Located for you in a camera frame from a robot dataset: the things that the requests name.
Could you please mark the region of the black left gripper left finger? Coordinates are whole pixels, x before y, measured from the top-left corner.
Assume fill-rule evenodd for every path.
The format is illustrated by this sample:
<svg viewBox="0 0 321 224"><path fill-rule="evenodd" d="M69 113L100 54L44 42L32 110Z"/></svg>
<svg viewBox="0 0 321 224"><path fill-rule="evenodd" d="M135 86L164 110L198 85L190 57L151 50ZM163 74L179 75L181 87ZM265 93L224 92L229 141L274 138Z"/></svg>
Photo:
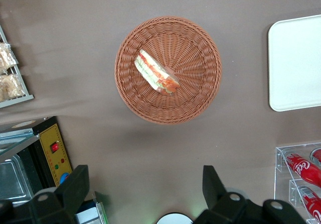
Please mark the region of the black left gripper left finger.
<svg viewBox="0 0 321 224"><path fill-rule="evenodd" d="M74 215L88 192L88 166L79 165L54 191L43 189L16 207L1 200L1 223L75 223Z"/></svg>

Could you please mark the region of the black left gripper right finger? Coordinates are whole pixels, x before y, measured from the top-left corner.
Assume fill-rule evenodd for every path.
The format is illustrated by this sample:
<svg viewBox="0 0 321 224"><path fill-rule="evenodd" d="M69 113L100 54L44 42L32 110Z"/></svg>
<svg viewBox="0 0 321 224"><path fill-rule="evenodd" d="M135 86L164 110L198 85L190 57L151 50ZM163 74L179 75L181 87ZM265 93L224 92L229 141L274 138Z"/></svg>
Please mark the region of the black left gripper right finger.
<svg viewBox="0 0 321 224"><path fill-rule="evenodd" d="M285 201L267 199L259 206L240 193L227 191L211 165L203 166L202 185L208 208L194 223L306 223Z"/></svg>

